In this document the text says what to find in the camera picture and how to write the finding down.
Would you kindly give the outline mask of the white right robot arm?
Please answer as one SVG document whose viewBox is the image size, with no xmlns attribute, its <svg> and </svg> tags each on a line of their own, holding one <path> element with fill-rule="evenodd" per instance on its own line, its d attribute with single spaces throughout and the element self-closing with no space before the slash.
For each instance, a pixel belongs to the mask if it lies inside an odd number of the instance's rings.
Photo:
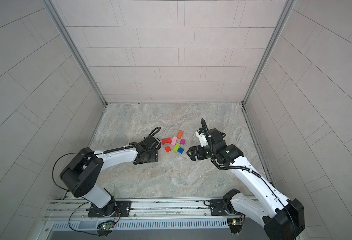
<svg viewBox="0 0 352 240">
<path fill-rule="evenodd" d="M 271 240 L 294 240 L 305 229 L 304 206 L 289 199 L 273 187 L 235 145 L 227 145 L 225 133 L 217 129 L 199 128 L 200 145 L 190 147 L 187 155 L 192 161 L 209 159 L 221 171 L 230 171 L 253 193 L 251 200 L 239 190 L 232 189 L 224 197 L 230 214 L 241 213 L 264 228 Z"/>
</svg>

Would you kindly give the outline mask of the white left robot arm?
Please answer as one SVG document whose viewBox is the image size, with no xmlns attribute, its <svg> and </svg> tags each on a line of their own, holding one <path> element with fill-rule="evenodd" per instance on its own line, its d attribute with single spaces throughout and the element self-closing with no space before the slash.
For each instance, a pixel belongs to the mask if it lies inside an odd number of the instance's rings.
<svg viewBox="0 0 352 240">
<path fill-rule="evenodd" d="M 91 203 L 89 217 L 110 217 L 116 214 L 118 206 L 112 194 L 97 184 L 100 173 L 123 163 L 156 163 L 161 146 L 159 139 L 146 137 L 139 143 L 129 143 L 114 150 L 83 148 L 61 171 L 60 179 L 74 197 Z"/>
</svg>

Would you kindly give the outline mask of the orange wood block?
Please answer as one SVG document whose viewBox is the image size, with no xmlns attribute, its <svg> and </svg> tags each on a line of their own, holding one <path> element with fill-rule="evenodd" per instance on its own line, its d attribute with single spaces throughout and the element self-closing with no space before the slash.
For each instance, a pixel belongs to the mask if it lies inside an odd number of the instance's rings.
<svg viewBox="0 0 352 240">
<path fill-rule="evenodd" d="M 183 131 L 179 131 L 176 138 L 181 139 L 182 135 L 183 135 Z"/>
</svg>

